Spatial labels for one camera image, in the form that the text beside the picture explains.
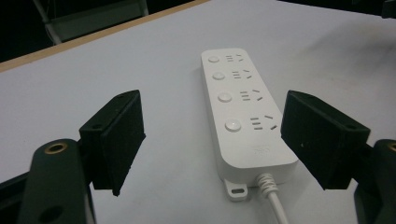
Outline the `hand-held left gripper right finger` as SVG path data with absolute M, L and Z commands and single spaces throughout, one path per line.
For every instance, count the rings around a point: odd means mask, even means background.
M 323 189 L 346 189 L 370 129 L 314 95 L 289 91 L 281 138 Z

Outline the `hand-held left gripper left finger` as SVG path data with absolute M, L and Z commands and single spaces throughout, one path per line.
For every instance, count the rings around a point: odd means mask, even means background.
M 116 95 L 78 131 L 87 182 L 119 196 L 146 137 L 140 91 Z

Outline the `metal stand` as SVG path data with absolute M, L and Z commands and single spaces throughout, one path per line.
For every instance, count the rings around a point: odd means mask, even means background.
M 120 0 L 117 3 L 87 9 L 50 19 L 39 0 L 32 0 L 54 45 L 92 34 L 106 28 L 145 17 L 146 0 Z

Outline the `white power strip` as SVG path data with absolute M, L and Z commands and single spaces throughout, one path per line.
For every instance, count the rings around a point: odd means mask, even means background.
M 281 138 L 282 114 L 248 53 L 210 49 L 201 62 L 217 170 L 229 199 L 244 201 L 261 174 L 286 182 L 298 159 Z

